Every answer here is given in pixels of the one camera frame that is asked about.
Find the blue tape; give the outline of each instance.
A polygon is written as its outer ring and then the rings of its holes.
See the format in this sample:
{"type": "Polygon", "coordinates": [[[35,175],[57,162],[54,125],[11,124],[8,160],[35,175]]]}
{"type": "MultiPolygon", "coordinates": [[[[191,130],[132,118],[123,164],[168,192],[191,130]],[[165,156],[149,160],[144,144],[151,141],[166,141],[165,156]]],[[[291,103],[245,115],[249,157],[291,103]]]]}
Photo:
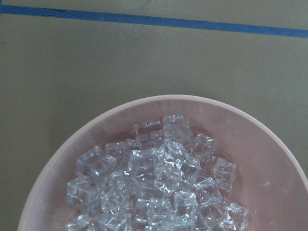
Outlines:
{"type": "Polygon", "coordinates": [[[254,26],[246,24],[219,23],[209,21],[186,20],[176,18],[160,18],[150,16],[139,16],[118,13],[97,13],[88,11],[57,10],[48,8],[25,7],[2,5],[1,13],[31,15],[31,16],[53,16],[68,19],[92,20],[114,23],[129,23],[152,26],[171,26],[204,30],[232,31],[243,33],[254,33],[264,35],[277,35],[308,38],[308,30],[290,29],[270,26],[254,26]]]}

